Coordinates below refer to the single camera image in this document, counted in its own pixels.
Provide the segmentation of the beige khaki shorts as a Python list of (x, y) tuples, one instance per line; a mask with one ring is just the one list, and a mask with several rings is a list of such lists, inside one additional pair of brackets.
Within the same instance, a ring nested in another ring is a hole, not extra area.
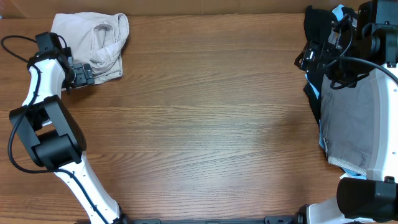
[(96, 84), (122, 77), (121, 54), (129, 36), (125, 14), (60, 13), (55, 15), (51, 31), (66, 40), (75, 63), (90, 64)]

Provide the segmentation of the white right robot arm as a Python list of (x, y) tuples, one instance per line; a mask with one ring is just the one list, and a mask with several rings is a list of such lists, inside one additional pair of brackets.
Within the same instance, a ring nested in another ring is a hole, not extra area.
[(397, 2), (358, 10), (308, 6), (295, 65), (328, 163), (344, 172), (336, 195), (304, 205), (293, 223), (397, 220)]

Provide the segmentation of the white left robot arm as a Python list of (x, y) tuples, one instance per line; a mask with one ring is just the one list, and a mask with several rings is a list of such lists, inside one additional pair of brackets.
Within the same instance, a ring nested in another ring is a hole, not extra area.
[(36, 173), (53, 173), (62, 179), (85, 209), (90, 223), (129, 223), (130, 220), (105, 191), (86, 156), (86, 140), (61, 101), (62, 90), (92, 85), (89, 64), (74, 63), (65, 39), (53, 32), (33, 39), (38, 52), (26, 61), (31, 75), (27, 98), (9, 113), (12, 131), (7, 145), (14, 167), (28, 173), (12, 155), (15, 136), (21, 140)]

